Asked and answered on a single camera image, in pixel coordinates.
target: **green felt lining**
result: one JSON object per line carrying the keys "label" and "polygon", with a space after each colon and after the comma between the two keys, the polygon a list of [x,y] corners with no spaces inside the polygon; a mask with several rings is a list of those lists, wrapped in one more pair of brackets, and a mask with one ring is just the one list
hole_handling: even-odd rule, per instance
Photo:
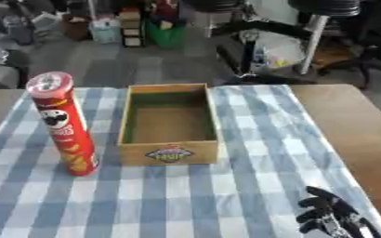
{"label": "green felt lining", "polygon": [[204,90],[194,92],[169,92],[131,94],[130,109],[127,115],[123,143],[133,143],[134,129],[136,128],[136,117],[138,108],[176,108],[176,107],[204,107],[206,126],[206,140],[217,139],[215,127],[211,117],[208,100]]}

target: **wooden box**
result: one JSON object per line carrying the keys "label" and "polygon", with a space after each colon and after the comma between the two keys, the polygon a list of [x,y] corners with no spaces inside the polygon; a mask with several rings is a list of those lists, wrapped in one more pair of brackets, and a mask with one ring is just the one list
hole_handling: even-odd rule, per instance
{"label": "wooden box", "polygon": [[121,163],[215,163],[213,118],[206,84],[131,86],[118,140]]}

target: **tablecloth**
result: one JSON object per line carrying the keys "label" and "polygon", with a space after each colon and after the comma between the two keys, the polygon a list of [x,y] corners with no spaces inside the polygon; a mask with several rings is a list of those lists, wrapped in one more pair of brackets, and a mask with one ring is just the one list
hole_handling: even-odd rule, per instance
{"label": "tablecloth", "polygon": [[120,166],[126,89],[79,88],[101,163],[72,177],[24,94],[0,125],[0,237],[303,237],[306,185],[381,217],[288,86],[209,90],[213,165]]}

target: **wooden table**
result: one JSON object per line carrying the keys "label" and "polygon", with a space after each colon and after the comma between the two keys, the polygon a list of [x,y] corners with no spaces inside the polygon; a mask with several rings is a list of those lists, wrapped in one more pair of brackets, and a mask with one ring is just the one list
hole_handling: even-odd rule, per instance
{"label": "wooden table", "polygon": [[[292,86],[381,213],[381,112],[355,87]],[[0,90],[0,122],[22,90]]]}

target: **pringles can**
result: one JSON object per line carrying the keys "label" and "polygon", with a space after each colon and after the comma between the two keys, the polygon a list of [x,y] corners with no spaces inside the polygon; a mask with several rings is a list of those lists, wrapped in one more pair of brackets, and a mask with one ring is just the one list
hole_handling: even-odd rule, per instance
{"label": "pringles can", "polygon": [[84,114],[73,96],[72,77],[64,72],[43,73],[31,79],[26,89],[69,172],[84,176],[94,171],[99,160]]}

